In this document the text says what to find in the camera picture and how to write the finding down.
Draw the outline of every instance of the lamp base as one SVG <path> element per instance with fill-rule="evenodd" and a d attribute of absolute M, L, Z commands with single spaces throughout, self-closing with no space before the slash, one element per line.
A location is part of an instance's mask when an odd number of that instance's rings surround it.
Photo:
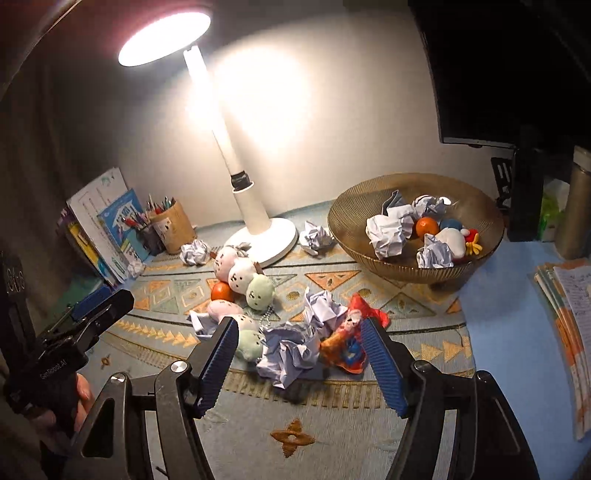
<path fill-rule="evenodd" d="M 287 255 L 297 240 L 296 226 L 285 218 L 272 218 L 271 226 L 259 235 L 251 235 L 246 227 L 238 230 L 225 245 L 251 244 L 248 256 L 262 267 Z"/>

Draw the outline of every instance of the white plush toy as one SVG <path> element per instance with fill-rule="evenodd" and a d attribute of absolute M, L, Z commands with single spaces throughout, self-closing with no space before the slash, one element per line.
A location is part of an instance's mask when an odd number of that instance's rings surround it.
<path fill-rule="evenodd" d="M 237 258 L 228 274 L 228 284 L 236 293 L 246 294 L 248 284 L 256 274 L 256 267 L 250 258 Z"/>
<path fill-rule="evenodd" d="M 452 251 L 453 259 L 458 260 L 466 255 L 466 238 L 455 228 L 444 228 L 435 238 L 447 244 Z"/>

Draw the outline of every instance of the stuffed toy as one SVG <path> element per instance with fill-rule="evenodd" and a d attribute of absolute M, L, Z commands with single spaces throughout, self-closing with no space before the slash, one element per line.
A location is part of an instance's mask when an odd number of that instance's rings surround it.
<path fill-rule="evenodd" d="M 242 332 L 243 330 L 252 330 L 254 332 L 258 332 L 259 326 L 258 323 L 255 322 L 253 319 L 246 315 L 230 315 L 236 323 L 238 324 L 238 330 Z"/>
<path fill-rule="evenodd" d="M 238 251 L 234 247 L 222 247 L 213 262 L 213 272 L 218 280 L 228 283 L 230 269 L 238 258 Z"/>
<path fill-rule="evenodd" d="M 236 293 L 246 294 L 248 284 L 256 274 L 256 267 L 250 258 L 237 258 L 230 269 L 228 283 Z"/>
<path fill-rule="evenodd" d="M 207 314 L 220 323 L 226 316 L 242 315 L 244 310 L 239 305 L 227 300 L 212 300 L 207 305 Z"/>
<path fill-rule="evenodd" d="M 246 289 L 246 302 L 254 310 L 266 310 L 273 302 L 275 287 L 269 277 L 255 273 Z"/>
<path fill-rule="evenodd" d="M 237 356 L 247 362 L 256 362 L 262 357 L 262 340 L 265 336 L 254 330 L 242 330 L 238 336 Z"/>

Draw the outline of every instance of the stack of papers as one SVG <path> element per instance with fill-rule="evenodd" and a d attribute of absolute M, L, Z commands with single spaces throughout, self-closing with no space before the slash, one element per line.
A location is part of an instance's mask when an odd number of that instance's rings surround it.
<path fill-rule="evenodd" d="M 577 440 L 591 430 L 591 265 L 587 259 L 537 268 L 536 282 L 555 314 L 572 380 Z"/>

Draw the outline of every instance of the book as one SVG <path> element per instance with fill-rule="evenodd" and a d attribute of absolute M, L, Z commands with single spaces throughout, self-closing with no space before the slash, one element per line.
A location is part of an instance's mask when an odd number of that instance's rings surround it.
<path fill-rule="evenodd" d="M 127 192 L 118 168 L 112 168 L 91 181 L 67 201 L 68 207 L 88 240 L 115 278 L 127 280 L 127 259 L 100 224 L 97 215 Z"/>
<path fill-rule="evenodd" d="M 141 212 L 143 212 L 141 204 L 134 190 L 131 189 L 98 214 L 103 229 L 128 261 L 143 262 L 150 254 L 139 240 L 135 229 L 122 220 L 125 217 L 137 217 Z"/>
<path fill-rule="evenodd" d="M 579 294 L 580 290 L 586 291 L 586 275 L 591 284 L 591 265 L 587 259 L 546 263 L 537 267 L 534 275 L 554 313 L 554 325 L 563 347 L 573 387 L 577 440 L 591 430 L 591 301 L 587 295 L 587 304 L 583 304 Z"/>
<path fill-rule="evenodd" d="M 84 230 L 68 208 L 64 208 L 61 211 L 61 220 L 63 223 L 64 235 L 72 245 L 72 248 L 74 248 L 74 250 L 76 250 L 79 255 L 90 264 L 91 268 L 94 268 L 110 286 L 116 286 L 118 284 L 117 279 L 113 276 L 103 259 L 92 246 L 88 237 L 84 233 Z"/>

